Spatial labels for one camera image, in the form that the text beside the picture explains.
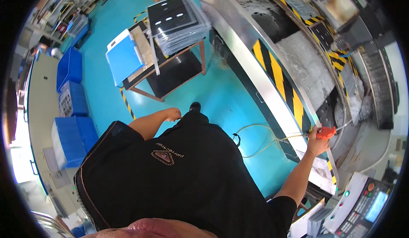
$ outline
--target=person's arm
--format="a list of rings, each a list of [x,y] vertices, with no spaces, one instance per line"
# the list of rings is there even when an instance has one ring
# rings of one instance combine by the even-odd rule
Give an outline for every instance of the person's arm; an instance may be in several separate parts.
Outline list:
[[[314,158],[329,148],[330,140],[317,138],[317,127],[314,126],[303,159],[301,159],[297,166],[290,172],[283,187],[274,198],[288,196],[292,198],[298,206],[307,190],[308,177],[313,166]]]
[[[157,130],[164,121],[174,122],[180,118],[180,110],[172,107],[152,113],[148,116],[137,118],[129,124],[129,127],[141,134],[144,140],[148,140],[155,136]]]

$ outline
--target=control button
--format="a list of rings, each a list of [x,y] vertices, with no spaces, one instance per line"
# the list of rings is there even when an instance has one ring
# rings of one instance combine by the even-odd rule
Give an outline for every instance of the control button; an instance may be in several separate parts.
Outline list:
[[[368,191],[371,192],[374,187],[375,187],[375,184],[374,184],[374,183],[369,184],[369,186],[368,186]]]

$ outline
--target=black t-shirt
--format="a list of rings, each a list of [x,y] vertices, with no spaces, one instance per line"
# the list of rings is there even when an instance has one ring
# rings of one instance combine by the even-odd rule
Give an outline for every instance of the black t-shirt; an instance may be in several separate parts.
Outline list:
[[[97,229],[141,218],[188,222],[218,237],[286,237],[297,206],[268,204],[235,143],[217,125],[142,136],[114,122],[87,154],[74,181]]]

